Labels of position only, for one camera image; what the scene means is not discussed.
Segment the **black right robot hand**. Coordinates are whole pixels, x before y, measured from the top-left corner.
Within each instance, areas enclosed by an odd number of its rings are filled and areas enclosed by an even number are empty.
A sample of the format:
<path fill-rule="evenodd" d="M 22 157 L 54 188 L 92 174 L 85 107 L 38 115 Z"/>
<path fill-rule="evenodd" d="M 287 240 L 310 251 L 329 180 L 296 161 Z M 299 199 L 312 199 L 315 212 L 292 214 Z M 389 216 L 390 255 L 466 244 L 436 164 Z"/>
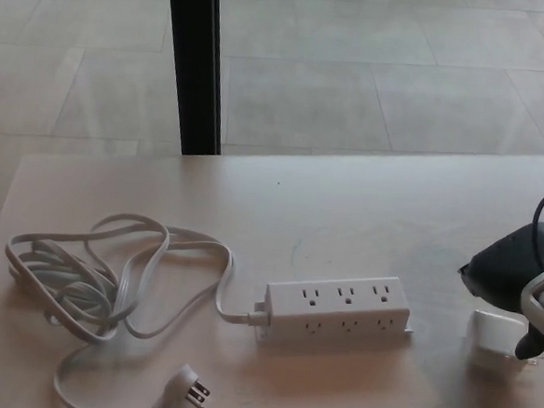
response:
<path fill-rule="evenodd" d="M 544 272 L 544 223 L 537 225 L 534 252 L 527 224 L 475 254 L 458 270 L 467 290 L 502 311 L 520 314 L 522 291 Z"/>

